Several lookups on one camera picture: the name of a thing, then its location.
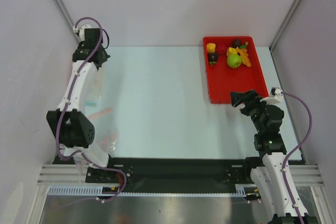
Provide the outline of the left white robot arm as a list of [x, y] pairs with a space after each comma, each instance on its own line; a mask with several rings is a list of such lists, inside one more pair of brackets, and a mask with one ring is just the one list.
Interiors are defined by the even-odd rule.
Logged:
[[115, 178], [115, 168], [108, 165], [109, 155], [97, 143], [96, 129], [85, 116], [87, 95], [102, 64], [109, 58], [102, 43], [102, 30], [90, 25], [74, 29], [80, 43], [72, 55], [72, 70], [66, 92], [57, 109], [48, 111], [46, 119], [56, 140], [61, 160], [86, 161], [98, 168], [104, 182]]

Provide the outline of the red plastic tray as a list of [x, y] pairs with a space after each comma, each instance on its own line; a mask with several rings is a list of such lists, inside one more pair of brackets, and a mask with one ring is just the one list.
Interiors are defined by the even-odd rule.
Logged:
[[[232, 69], [227, 65], [227, 56], [218, 55], [218, 61], [213, 66], [208, 63], [207, 43], [232, 45], [235, 39], [240, 39], [242, 44], [247, 44], [247, 52], [251, 62], [251, 67], [241, 65]], [[205, 73], [209, 100], [212, 104], [230, 104], [230, 92], [246, 92], [254, 89], [261, 96], [268, 96], [263, 71], [258, 59], [255, 43], [251, 36], [224, 36], [224, 37], [204, 37], [203, 50], [205, 61]]]

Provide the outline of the right corner aluminium post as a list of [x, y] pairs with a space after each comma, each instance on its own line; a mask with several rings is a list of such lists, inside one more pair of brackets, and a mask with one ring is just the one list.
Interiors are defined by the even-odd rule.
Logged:
[[298, 7], [300, 6], [302, 0], [293, 0], [289, 10], [287, 11], [284, 20], [282, 21], [280, 27], [278, 28], [270, 46], [269, 50], [272, 53], [274, 49], [276, 48], [279, 40], [281, 39], [283, 33], [285, 32], [287, 26], [289, 25], [290, 21], [294, 17], [294, 14], [296, 13]]

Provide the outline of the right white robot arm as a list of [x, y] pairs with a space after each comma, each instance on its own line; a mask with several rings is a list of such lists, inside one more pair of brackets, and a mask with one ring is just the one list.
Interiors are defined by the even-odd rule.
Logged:
[[272, 88], [270, 96], [262, 97], [255, 90], [231, 92], [233, 107], [243, 104], [241, 114], [251, 118], [257, 133], [254, 146], [258, 158], [246, 158], [243, 179], [254, 183], [265, 204], [270, 223], [318, 223], [310, 216], [295, 187], [289, 157], [280, 134], [284, 111], [276, 104], [283, 98], [280, 88]]

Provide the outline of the blue zipper clear bag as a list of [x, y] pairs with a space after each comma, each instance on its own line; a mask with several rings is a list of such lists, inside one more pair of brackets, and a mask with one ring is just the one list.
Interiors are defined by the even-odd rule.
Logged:
[[103, 89], [103, 77], [104, 69], [99, 68], [95, 76], [93, 77], [87, 96], [86, 96], [86, 106], [97, 107], [99, 100], [102, 96]]

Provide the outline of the yellow toy fruit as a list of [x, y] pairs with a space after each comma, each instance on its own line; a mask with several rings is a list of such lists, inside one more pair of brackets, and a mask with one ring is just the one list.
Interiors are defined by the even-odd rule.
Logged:
[[208, 53], [213, 53], [216, 51], [216, 44], [215, 43], [207, 43], [206, 44], [206, 51]]

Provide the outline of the red toy fruit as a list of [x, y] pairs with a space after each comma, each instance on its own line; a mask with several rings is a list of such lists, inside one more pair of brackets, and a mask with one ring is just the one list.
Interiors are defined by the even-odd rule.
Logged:
[[216, 52], [219, 55], [225, 55], [227, 52], [228, 47], [225, 44], [218, 44], [216, 45]]

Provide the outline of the dark mangosteen toy back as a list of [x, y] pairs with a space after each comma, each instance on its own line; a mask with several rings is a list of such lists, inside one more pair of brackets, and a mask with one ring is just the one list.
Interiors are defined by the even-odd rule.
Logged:
[[242, 45], [242, 41], [241, 41], [240, 39], [235, 39], [235, 40], [232, 42], [232, 47], [233, 47], [233, 48], [239, 48], [241, 45]]

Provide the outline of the dark mangosteen toy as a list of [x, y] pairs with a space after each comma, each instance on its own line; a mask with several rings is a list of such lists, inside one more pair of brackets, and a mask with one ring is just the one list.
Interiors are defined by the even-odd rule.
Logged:
[[218, 54], [216, 52], [209, 52], [208, 56], [208, 63], [213, 66], [218, 61]]
[[239, 48], [241, 45], [242, 45], [242, 41], [241, 41], [240, 39], [235, 39], [235, 40], [232, 42], [232, 47], [233, 47], [233, 48]]

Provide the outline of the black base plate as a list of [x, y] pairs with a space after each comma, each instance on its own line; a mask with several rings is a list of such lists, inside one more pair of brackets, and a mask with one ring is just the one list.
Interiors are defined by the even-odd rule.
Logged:
[[250, 171], [260, 157], [246, 159], [112, 158], [108, 166], [127, 176], [126, 193], [235, 193], [237, 184], [251, 184]]

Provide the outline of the aluminium frame rail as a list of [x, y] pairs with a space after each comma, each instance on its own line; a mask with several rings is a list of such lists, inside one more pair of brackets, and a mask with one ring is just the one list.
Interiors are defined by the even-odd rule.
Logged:
[[[43, 165], [37, 179], [39, 185], [84, 185], [88, 166], [75, 164]], [[317, 165], [291, 165], [290, 171], [296, 186], [324, 186]]]

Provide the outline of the orange toy fruit pieces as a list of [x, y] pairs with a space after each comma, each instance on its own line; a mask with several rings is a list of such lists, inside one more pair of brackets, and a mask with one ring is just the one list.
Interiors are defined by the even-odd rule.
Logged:
[[241, 65], [245, 65], [248, 68], [251, 67], [251, 62], [250, 62], [249, 55], [248, 55], [248, 52], [247, 52], [247, 47], [245, 45], [240, 46], [239, 48], [229, 47], [227, 49], [226, 56], [228, 57], [231, 54], [240, 55], [241, 60], [242, 60]]

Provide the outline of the dark mangosteen toy front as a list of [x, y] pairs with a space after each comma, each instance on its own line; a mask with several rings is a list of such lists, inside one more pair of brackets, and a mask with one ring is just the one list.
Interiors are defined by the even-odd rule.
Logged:
[[218, 54], [216, 52], [209, 52], [208, 56], [208, 63], [213, 66], [218, 61]]

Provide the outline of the green toy apple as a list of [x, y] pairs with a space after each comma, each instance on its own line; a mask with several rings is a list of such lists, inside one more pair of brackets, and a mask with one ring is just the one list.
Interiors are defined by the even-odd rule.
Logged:
[[227, 65], [230, 68], [236, 69], [236, 68], [240, 67], [241, 64], [242, 64], [242, 59], [241, 59], [240, 55], [231, 54], [230, 56], [227, 57]]

